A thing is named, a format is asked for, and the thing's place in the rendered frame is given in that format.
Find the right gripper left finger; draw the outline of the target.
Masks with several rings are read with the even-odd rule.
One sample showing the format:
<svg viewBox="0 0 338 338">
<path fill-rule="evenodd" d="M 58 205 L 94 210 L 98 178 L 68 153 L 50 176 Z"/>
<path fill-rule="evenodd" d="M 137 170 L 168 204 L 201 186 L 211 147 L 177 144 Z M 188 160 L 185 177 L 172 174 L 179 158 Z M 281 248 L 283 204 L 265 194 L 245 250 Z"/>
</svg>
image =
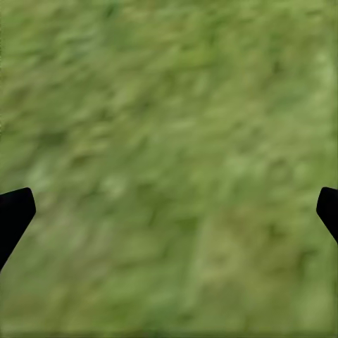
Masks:
<svg viewBox="0 0 338 338">
<path fill-rule="evenodd" d="M 0 195 L 0 270 L 36 214 L 29 187 Z"/>
</svg>

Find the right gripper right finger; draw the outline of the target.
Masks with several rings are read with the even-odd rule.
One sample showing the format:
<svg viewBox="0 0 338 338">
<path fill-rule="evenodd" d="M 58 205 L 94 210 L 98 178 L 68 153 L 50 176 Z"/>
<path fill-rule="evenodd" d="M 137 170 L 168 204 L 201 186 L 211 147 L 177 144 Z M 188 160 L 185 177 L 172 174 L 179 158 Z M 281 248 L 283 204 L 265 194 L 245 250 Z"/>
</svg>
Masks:
<svg viewBox="0 0 338 338">
<path fill-rule="evenodd" d="M 338 189 L 322 188 L 316 211 L 338 243 Z"/>
</svg>

